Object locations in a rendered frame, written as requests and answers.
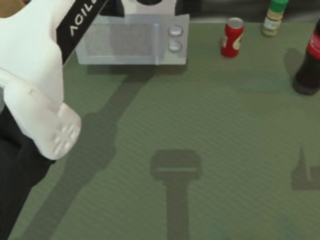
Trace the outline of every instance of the red bottle label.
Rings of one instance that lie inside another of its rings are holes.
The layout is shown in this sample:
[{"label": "red bottle label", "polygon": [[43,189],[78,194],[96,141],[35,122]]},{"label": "red bottle label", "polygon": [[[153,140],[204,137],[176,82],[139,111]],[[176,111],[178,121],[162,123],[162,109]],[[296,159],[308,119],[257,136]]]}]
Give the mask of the red bottle label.
[{"label": "red bottle label", "polygon": [[320,60],[320,36],[314,31],[307,46],[309,54]]}]

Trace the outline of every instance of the dark soda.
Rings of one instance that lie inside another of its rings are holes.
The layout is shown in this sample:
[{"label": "dark soda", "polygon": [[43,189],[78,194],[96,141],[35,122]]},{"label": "dark soda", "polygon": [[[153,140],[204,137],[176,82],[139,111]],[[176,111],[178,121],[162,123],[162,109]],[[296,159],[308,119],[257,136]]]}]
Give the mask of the dark soda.
[{"label": "dark soda", "polygon": [[293,79],[293,89],[312,96],[320,90],[320,19],[306,48],[303,63]]}]

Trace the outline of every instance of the green table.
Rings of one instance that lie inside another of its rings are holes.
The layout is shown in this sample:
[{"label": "green table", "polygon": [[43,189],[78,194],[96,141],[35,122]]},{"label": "green table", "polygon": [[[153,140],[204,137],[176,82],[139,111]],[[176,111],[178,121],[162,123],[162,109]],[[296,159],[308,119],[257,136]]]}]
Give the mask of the green table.
[{"label": "green table", "polygon": [[320,181],[304,177],[320,172],[320,94],[290,87],[313,24],[284,23],[275,38],[247,24],[235,59],[220,56],[223,29],[190,26],[187,67],[74,56],[65,101],[81,136],[34,188],[11,239],[166,240],[166,186],[151,162],[193,153],[202,174],[188,187],[191,240],[318,240]]}]

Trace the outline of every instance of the red can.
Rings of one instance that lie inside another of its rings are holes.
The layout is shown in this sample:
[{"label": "red can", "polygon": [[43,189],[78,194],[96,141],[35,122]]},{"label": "red can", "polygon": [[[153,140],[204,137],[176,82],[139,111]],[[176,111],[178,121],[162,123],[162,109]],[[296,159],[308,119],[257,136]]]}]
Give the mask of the red can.
[{"label": "red can", "polygon": [[228,19],[221,41],[221,54],[223,56],[234,58],[238,55],[244,30],[245,24],[240,18],[232,17]]}]

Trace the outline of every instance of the bottle base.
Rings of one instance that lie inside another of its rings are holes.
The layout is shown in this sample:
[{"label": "bottle base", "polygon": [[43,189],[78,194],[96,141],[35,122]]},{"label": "bottle base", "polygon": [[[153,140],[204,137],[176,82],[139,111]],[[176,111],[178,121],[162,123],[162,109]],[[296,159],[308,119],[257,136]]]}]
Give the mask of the bottle base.
[{"label": "bottle base", "polygon": [[319,91],[319,88],[307,88],[307,87],[301,86],[297,81],[293,81],[292,87],[298,94],[307,95],[307,96],[312,96]]}]

